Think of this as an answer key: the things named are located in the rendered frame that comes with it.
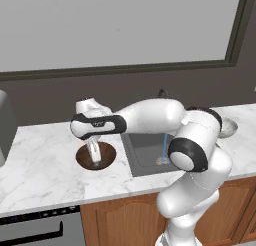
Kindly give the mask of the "grey metal bowl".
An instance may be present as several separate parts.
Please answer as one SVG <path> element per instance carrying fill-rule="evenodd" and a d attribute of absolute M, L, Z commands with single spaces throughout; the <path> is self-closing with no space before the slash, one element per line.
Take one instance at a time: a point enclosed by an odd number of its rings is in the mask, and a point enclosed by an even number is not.
<path fill-rule="evenodd" d="M 223 117 L 222 118 L 222 129 L 219 133 L 219 137 L 221 139 L 229 138 L 236 133 L 237 129 L 238 129 L 238 125 L 234 120 L 227 118 L 227 117 Z"/>

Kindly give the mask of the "dark grey framed window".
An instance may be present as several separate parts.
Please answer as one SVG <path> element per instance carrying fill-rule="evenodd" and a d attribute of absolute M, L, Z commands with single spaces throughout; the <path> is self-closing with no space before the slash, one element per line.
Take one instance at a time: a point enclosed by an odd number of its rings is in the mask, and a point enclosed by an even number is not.
<path fill-rule="evenodd" d="M 0 82 L 229 67 L 256 0 L 0 0 Z"/>

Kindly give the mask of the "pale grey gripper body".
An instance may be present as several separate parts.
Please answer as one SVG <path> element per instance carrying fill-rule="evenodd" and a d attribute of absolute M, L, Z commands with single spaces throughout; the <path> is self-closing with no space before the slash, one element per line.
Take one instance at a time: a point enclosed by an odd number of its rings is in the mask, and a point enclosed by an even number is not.
<path fill-rule="evenodd" d="M 101 161 L 101 152 L 100 152 L 100 147 L 99 147 L 98 141 L 95 140 L 94 138 L 89 139 L 86 142 L 86 146 L 87 146 L 89 155 L 92 159 L 92 162 L 94 164 L 98 164 Z"/>

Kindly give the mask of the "grey steel sink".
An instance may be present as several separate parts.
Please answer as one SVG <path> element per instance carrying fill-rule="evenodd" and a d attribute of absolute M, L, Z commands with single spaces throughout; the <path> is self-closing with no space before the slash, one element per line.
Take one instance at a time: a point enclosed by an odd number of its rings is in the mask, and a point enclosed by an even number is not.
<path fill-rule="evenodd" d="M 164 134 L 122 134 L 121 139 L 134 177 L 178 171 L 169 160 L 162 164 Z M 172 139 L 167 135 L 166 158 Z"/>

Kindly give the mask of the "grey rounded appliance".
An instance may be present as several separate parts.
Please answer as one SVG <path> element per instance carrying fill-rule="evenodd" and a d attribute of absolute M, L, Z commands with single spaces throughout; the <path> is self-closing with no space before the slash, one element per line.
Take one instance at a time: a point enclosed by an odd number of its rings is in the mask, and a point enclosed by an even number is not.
<path fill-rule="evenodd" d="M 17 132 L 17 123 L 8 95 L 0 90 L 0 167 L 8 157 Z"/>

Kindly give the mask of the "brown wooden bowl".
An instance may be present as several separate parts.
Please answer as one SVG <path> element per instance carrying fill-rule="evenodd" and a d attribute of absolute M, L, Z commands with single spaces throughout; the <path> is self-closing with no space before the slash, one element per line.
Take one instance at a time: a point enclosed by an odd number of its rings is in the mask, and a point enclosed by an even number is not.
<path fill-rule="evenodd" d="M 101 153 L 101 161 L 94 163 L 90 157 L 89 151 L 86 146 L 82 146 L 76 153 L 76 160 L 80 166 L 87 170 L 103 170 L 109 167 L 116 158 L 116 150 L 115 148 L 105 142 L 99 143 L 100 153 Z"/>

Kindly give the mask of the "blue water stream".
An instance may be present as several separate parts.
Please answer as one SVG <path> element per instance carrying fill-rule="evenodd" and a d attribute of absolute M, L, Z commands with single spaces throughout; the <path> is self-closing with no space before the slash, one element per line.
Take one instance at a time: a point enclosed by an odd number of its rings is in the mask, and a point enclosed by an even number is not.
<path fill-rule="evenodd" d="M 162 150 L 162 164 L 165 164 L 168 162 L 168 159 L 166 158 L 166 144 L 167 144 L 167 134 L 164 134 L 164 143 L 163 143 L 163 150 Z"/>

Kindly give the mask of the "brown wooden cupboard door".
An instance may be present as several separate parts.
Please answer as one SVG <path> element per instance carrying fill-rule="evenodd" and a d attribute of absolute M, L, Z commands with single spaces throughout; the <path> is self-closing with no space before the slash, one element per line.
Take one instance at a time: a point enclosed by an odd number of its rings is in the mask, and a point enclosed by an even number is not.
<path fill-rule="evenodd" d="M 249 198 L 249 187 L 219 189 L 219 200 L 205 212 L 195 228 L 195 235 L 203 246 L 231 246 L 240 241 L 239 225 Z"/>
<path fill-rule="evenodd" d="M 254 193 L 244 215 L 246 221 L 245 232 L 240 240 L 247 243 L 256 240 L 256 192 Z"/>
<path fill-rule="evenodd" d="M 103 202 L 96 210 L 99 246 L 155 246 L 166 219 L 149 199 Z"/>

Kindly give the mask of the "grey dishwasher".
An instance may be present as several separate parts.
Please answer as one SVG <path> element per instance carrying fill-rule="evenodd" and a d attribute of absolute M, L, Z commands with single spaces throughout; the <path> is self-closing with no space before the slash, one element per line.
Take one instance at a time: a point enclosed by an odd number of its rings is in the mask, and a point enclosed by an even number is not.
<path fill-rule="evenodd" d="M 14 246 L 86 246 L 79 206 L 0 218 L 0 241 L 57 231 L 63 236 Z"/>

